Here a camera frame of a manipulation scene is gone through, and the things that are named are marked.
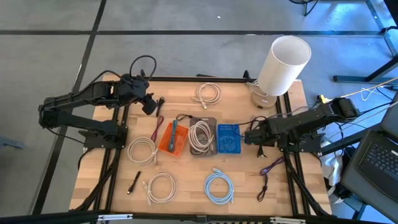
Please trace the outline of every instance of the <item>wooden tabletop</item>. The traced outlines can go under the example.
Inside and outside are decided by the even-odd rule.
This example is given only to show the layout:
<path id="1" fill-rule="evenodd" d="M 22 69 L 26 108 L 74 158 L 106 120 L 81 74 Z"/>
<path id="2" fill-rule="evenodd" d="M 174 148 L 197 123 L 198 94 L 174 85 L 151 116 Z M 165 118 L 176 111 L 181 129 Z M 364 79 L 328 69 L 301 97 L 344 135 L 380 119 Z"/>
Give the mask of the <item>wooden tabletop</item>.
<path id="1" fill-rule="evenodd" d="M 104 80 L 114 80 L 115 77 L 107 75 Z M 242 123 L 253 119 L 255 116 L 272 116 L 276 114 L 275 107 L 269 110 L 260 110 L 250 101 L 250 91 L 243 83 L 217 83 L 223 91 L 223 98 L 217 105 L 209 105 L 207 110 L 200 103 L 191 100 L 198 82 L 150 82 L 147 92 L 155 93 L 156 98 L 163 96 L 165 104 L 161 115 L 164 123 L 159 128 L 156 145 L 160 142 L 168 123 L 172 122 L 180 113 L 191 114 L 196 117 L 214 117 L 218 124 Z M 211 90 L 204 91 L 205 95 L 211 95 Z M 289 89 L 289 97 L 292 110 L 305 106 L 305 97 L 301 81 L 296 81 Z M 129 133 L 128 145 L 135 138 L 144 136 L 150 138 L 157 118 L 155 113 L 147 116 L 142 110 L 142 105 L 132 105 L 129 110 L 127 125 Z M 100 121 L 111 119 L 112 110 L 104 106 L 95 108 L 93 119 Z M 179 125 L 189 127 L 189 119 L 184 119 Z M 241 126 L 241 133 L 246 126 Z M 264 185 L 264 177 L 259 171 L 270 165 L 282 153 L 273 147 L 265 147 L 264 153 L 268 158 L 257 158 L 258 146 L 248 146 L 242 142 L 241 154 L 217 154 L 213 157 L 197 158 L 189 152 L 187 140 L 180 157 L 175 157 L 166 152 L 159 151 L 157 164 L 147 167 L 138 167 L 133 164 L 128 156 L 126 148 L 122 150 L 119 170 L 116 177 L 116 185 L 112 201 L 112 212 L 142 212 L 142 213 L 175 213 L 175 214 L 208 214 L 208 215 L 278 215 L 291 216 L 292 210 L 287 185 L 285 165 L 275 166 L 269 173 L 268 190 L 262 202 L 256 199 L 257 194 Z M 146 158 L 150 154 L 148 148 L 138 147 L 134 151 L 137 159 Z M 319 160 L 311 154 L 301 153 L 301 161 L 305 183 L 314 198 L 324 210 L 331 213 L 326 188 L 323 181 Z M 103 161 L 104 149 L 94 149 L 81 162 L 76 180 L 70 208 L 79 206 L 97 184 Z M 234 184 L 234 201 L 226 205 L 213 204 L 204 193 L 205 179 L 213 173 L 212 168 L 218 168 L 228 175 Z M 136 188 L 131 195 L 127 190 L 138 171 L 141 176 Z M 142 181 L 149 181 L 152 176 L 165 170 L 172 173 L 178 185 L 175 198 L 165 204 L 147 204 L 147 194 L 142 186 Z M 166 178 L 157 179 L 152 191 L 155 196 L 164 197 L 169 194 L 171 188 Z M 101 200 L 101 208 L 104 208 L 104 198 L 108 191 L 105 186 Z M 222 179 L 216 179 L 210 191 L 216 197 L 224 196 L 228 191 L 227 183 Z M 299 211 L 303 212 L 302 200 L 299 188 L 296 186 L 296 194 Z"/>

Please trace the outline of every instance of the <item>blue box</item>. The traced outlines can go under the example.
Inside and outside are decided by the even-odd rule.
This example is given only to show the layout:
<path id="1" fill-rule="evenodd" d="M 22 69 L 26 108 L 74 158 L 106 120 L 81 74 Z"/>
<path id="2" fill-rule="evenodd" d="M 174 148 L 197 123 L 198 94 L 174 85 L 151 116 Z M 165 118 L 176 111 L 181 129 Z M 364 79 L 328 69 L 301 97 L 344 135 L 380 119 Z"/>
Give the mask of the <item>blue box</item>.
<path id="1" fill-rule="evenodd" d="M 217 125 L 217 137 L 218 153 L 241 153 L 241 134 L 239 132 L 239 125 Z"/>

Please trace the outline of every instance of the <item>orange plastic container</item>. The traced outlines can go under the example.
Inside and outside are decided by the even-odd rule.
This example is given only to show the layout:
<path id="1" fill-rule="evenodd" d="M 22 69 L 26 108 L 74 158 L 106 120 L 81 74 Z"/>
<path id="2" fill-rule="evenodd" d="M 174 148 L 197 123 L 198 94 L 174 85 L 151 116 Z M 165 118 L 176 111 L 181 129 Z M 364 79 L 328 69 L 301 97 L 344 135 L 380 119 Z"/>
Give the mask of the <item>orange plastic container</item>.
<path id="1" fill-rule="evenodd" d="M 173 133 L 173 124 L 169 123 L 169 125 L 166 128 L 166 131 L 164 131 L 163 133 L 163 137 L 162 140 L 160 141 L 158 148 L 162 151 L 168 152 L 175 156 L 179 156 L 184 147 L 185 140 L 187 140 L 188 128 L 177 125 L 177 130 L 175 131 L 175 139 L 174 139 L 175 141 L 174 152 L 169 152 L 169 144 L 170 144 L 170 139 L 172 138 L 172 133 Z"/>

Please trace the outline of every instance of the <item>metal stand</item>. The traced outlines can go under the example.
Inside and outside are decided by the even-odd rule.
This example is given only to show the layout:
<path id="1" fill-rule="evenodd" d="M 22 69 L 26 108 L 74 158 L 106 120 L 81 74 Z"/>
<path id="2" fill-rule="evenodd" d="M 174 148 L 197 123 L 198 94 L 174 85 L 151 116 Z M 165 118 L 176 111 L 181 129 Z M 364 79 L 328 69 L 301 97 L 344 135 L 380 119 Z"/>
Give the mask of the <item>metal stand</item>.
<path id="1" fill-rule="evenodd" d="M 381 68 L 377 69 L 368 77 L 357 77 L 357 76 L 343 76 L 343 75 L 335 75 L 333 77 L 333 81 L 335 82 L 349 82 L 349 83 L 383 83 L 390 78 L 382 78 L 384 75 L 392 71 L 398 67 L 398 55 L 391 59 L 391 61 L 387 62 Z M 390 82 L 390 84 L 398 85 L 398 80 Z"/>

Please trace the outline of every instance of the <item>purple cable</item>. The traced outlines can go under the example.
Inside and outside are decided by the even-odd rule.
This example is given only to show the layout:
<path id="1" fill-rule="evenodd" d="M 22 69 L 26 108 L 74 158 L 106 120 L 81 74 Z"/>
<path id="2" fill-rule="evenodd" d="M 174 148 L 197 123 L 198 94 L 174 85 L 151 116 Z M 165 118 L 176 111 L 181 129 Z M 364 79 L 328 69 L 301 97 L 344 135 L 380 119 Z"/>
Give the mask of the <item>purple cable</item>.
<path id="1" fill-rule="evenodd" d="M 283 156 L 280 157 L 279 159 L 275 160 L 275 162 L 273 162 L 271 165 L 269 165 L 269 166 L 267 166 L 266 168 L 262 169 L 262 170 L 260 171 L 260 174 L 261 174 L 261 175 L 267 175 L 267 174 L 269 173 L 269 171 L 271 171 L 271 169 L 272 169 L 274 166 L 276 166 L 276 165 L 278 165 L 278 164 L 281 164 L 281 163 L 283 163 L 284 161 L 285 161 L 285 159 L 283 158 Z"/>

